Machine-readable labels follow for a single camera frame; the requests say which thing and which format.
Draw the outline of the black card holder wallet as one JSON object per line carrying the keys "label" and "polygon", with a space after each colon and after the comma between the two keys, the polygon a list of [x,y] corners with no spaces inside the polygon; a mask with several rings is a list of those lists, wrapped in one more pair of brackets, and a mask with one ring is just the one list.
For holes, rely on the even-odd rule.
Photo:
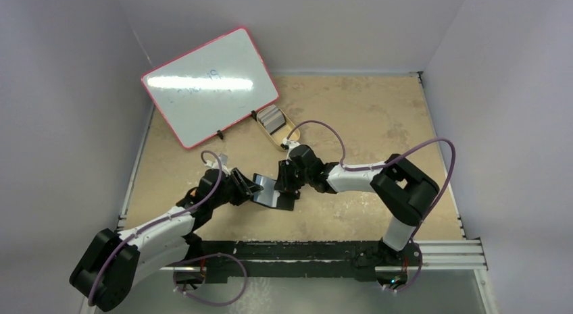
{"label": "black card holder wallet", "polygon": [[253,181],[262,190],[251,197],[251,201],[269,209],[293,211],[298,195],[290,192],[280,192],[274,189],[276,181],[261,174],[254,174]]}

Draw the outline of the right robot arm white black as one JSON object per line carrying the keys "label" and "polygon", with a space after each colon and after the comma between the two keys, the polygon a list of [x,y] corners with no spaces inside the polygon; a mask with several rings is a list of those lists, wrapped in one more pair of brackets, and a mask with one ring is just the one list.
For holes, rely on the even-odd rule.
{"label": "right robot arm white black", "polygon": [[372,192],[392,218],[381,239],[380,258],[389,265],[405,257],[406,245],[438,197],[437,183],[406,158],[393,154],[385,162],[347,167],[323,162],[308,145],[288,145],[278,164],[274,189],[294,193],[309,185],[319,193]]}

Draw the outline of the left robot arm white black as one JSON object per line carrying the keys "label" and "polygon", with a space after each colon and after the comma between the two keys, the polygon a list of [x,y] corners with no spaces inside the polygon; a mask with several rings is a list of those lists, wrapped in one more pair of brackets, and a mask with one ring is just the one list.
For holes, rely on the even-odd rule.
{"label": "left robot arm white black", "polygon": [[263,187],[237,168],[230,173],[209,169],[165,214],[116,233],[98,232],[72,271],[69,283],[104,312],[117,307],[130,289],[150,274],[174,263],[192,266],[205,256],[195,230],[212,218],[216,208],[239,206]]}

